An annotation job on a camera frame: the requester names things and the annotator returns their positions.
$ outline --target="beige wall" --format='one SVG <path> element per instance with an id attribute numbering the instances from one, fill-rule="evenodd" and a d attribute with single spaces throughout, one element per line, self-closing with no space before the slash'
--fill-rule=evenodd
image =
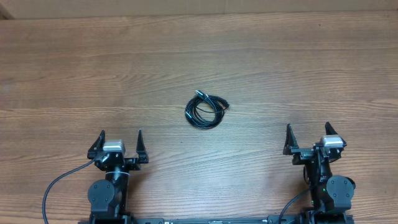
<path id="1" fill-rule="evenodd" d="M 397 10 L 398 0 L 0 0 L 15 19 Z"/>

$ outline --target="wall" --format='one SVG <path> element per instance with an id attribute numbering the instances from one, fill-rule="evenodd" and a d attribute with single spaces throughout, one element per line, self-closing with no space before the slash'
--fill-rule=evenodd
<path id="1" fill-rule="evenodd" d="M 398 9 L 398 0 L 0 0 L 0 4 L 0 12 L 10 19 Z"/>

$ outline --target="wood grain surface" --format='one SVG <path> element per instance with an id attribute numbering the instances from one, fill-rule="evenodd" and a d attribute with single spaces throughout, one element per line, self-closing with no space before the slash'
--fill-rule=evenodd
<path id="1" fill-rule="evenodd" d="M 357 223 L 398 213 L 398 12 L 114 17 L 0 22 L 0 223 L 43 223 L 43 193 L 86 162 L 104 129 L 150 163 L 134 172 L 136 217 L 263 217 L 306 186 L 282 155 L 330 121 L 348 143 L 331 165 L 354 179 Z M 232 109 L 211 130 L 184 117 L 194 91 Z M 51 224 L 87 220 L 95 166 L 58 182 Z M 309 205 L 303 198 L 288 213 Z"/>

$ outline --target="wooden table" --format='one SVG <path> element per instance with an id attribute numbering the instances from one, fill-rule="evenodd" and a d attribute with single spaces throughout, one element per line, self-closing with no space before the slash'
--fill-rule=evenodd
<path id="1" fill-rule="evenodd" d="M 0 222 L 42 223 L 45 189 L 86 162 L 104 129 L 150 163 L 134 172 L 136 217 L 263 217 L 306 185 L 283 156 L 330 121 L 348 143 L 331 165 L 354 179 L 357 223 L 398 219 L 398 12 L 115 17 L 0 22 Z M 200 89 L 232 110 L 188 124 Z M 90 166 L 58 182 L 51 224 L 86 220 Z M 303 198 L 289 209 L 309 205 Z"/>

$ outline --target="coiled black wire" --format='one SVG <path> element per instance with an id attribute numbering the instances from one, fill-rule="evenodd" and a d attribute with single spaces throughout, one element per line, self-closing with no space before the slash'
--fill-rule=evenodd
<path id="1" fill-rule="evenodd" d="M 214 128 L 221 122 L 225 114 L 225 110 L 229 108 L 228 102 L 221 97 L 204 94 L 204 92 L 200 90 L 195 91 L 195 93 L 197 95 L 188 102 L 187 107 L 185 108 L 185 117 L 187 118 L 188 122 L 194 127 L 202 129 Z M 197 106 L 200 103 L 208 103 L 213 108 L 214 112 L 205 111 L 198 108 Z M 214 113 L 214 120 L 206 120 L 205 118 L 200 116 L 198 110 L 206 113 Z"/>

